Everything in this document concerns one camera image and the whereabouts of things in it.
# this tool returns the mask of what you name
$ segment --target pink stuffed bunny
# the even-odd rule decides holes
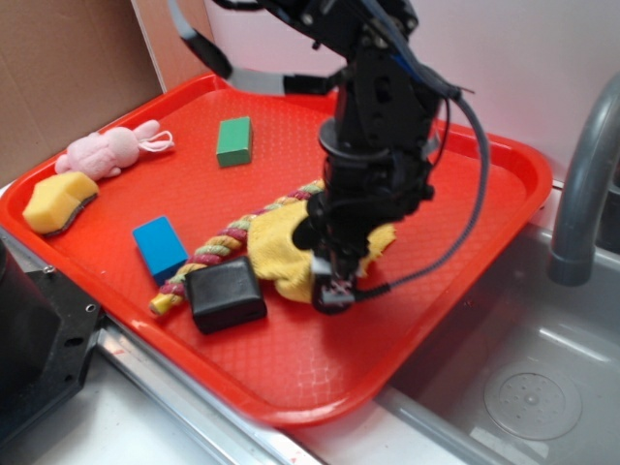
[[[158,134],[159,127],[159,122],[151,119],[134,131],[118,127],[78,139],[69,144],[66,155],[56,160],[56,172],[81,171],[94,181],[117,176],[121,168],[130,167],[138,160],[140,150],[159,152],[174,146],[172,134],[169,131]]]

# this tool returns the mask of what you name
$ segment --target blue block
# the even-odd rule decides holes
[[[183,244],[165,216],[135,228],[133,235],[158,286],[172,278],[188,259]]]

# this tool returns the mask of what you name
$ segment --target stainless steel sink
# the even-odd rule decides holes
[[[549,240],[528,227],[390,385],[436,414],[436,430],[454,426],[460,448],[517,464],[618,464],[620,257],[598,252],[590,282],[565,288],[545,275]]]

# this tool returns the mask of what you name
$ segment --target foam block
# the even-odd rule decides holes
[[[95,181],[83,172],[56,174],[35,185],[23,219],[36,233],[60,233],[98,193]]]
[[[243,165],[252,161],[252,123],[249,116],[220,123],[217,161],[220,167]]]
[[[133,231],[142,258],[155,282],[162,286],[188,259],[187,252],[165,216]]]

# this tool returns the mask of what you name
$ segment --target yellow cloth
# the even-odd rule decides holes
[[[306,201],[298,201],[256,217],[248,232],[248,256],[257,277],[275,281],[275,289],[281,296],[310,303],[312,253],[297,249],[291,239],[306,216]],[[366,267],[381,257],[395,238],[393,225],[380,226],[370,234],[370,253],[360,263],[363,276]]]

